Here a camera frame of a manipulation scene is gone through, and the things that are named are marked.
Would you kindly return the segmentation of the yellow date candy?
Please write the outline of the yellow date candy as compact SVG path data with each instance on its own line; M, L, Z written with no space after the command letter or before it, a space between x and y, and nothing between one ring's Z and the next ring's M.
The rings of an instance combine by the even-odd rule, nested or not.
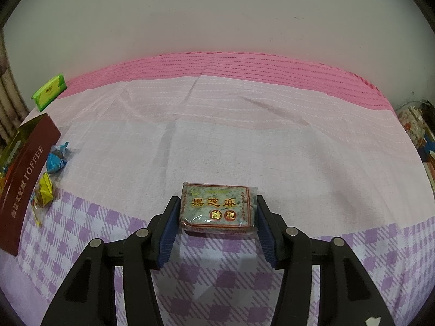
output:
M44 172L39 179L32 193L30 205L35 224L38 227L43 225L43 218L54 199L54 188L50 175Z

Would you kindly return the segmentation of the blue triangular candy packet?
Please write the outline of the blue triangular candy packet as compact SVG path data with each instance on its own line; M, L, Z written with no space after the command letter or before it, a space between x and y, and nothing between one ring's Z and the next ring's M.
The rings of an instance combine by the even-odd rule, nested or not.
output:
M68 163L70 157L68 141L58 146L52 146L46 160L46 172L56 174Z

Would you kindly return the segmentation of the black sesame cake box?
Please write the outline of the black sesame cake box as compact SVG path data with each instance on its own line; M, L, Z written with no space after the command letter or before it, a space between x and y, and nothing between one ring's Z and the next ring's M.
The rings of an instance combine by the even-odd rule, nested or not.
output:
M252 234L256 214L256 187L183 184L180 226L189 233Z

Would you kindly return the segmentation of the pink purple checked tablecloth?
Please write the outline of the pink purple checked tablecloth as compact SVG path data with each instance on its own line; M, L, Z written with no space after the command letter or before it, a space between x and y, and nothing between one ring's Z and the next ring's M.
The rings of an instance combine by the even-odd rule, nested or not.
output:
M1 289L39 325L88 242L124 239L185 182L258 188L317 239L341 236L394 322L434 287L434 195L384 95L338 68L274 55L186 53L112 65L69 81L46 109L71 157Z

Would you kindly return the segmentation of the gold toffee tin box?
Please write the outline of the gold toffee tin box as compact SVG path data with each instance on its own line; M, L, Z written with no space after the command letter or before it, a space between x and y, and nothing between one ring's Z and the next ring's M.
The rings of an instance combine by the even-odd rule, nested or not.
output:
M27 205L60 131L43 113L22 124L16 138L21 140L21 148L7 171L1 193L1 250L12 256L18 254Z

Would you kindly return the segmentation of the cluttered shelf items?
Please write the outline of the cluttered shelf items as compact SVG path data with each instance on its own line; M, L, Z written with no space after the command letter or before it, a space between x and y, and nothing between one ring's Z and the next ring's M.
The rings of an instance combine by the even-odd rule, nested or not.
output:
M434 105L429 100L411 101L399 107L396 114L416 147L434 190Z

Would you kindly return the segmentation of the beige patterned curtain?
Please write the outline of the beige patterned curtain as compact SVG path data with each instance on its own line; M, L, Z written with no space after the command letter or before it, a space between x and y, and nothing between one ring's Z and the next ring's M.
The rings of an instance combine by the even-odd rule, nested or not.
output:
M3 31L1 31L0 41L0 62L0 133L1 149L4 149L29 114L29 110L10 68Z

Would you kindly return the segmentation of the green tissue pack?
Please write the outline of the green tissue pack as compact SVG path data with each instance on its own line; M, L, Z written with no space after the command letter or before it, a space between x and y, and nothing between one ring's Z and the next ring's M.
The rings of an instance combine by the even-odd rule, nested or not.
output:
M32 95L37 109L42 112L53 100L67 89L64 76L59 74L41 86Z

